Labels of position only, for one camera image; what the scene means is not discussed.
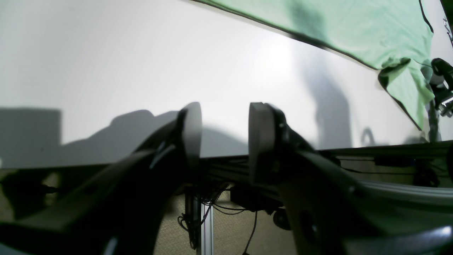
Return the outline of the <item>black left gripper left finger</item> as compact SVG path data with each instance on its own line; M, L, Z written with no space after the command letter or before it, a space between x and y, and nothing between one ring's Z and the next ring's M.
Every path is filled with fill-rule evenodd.
M182 108L174 120L161 126L135 149L135 152L152 149L155 155L174 147L180 162L189 170L197 168L202 142L202 110L199 102Z

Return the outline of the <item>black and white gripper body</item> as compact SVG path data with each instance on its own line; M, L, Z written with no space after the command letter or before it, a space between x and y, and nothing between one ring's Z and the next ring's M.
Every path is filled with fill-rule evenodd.
M440 115L452 117L453 114L453 67L441 58L434 58L431 62L433 74L429 82L435 95L435 108Z

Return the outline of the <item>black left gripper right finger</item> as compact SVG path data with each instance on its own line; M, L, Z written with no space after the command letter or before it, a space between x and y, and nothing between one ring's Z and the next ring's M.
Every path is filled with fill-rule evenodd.
M253 185L276 183L281 158L302 150L316 150L287 123L282 110L270 103L250 103L248 153L250 182Z

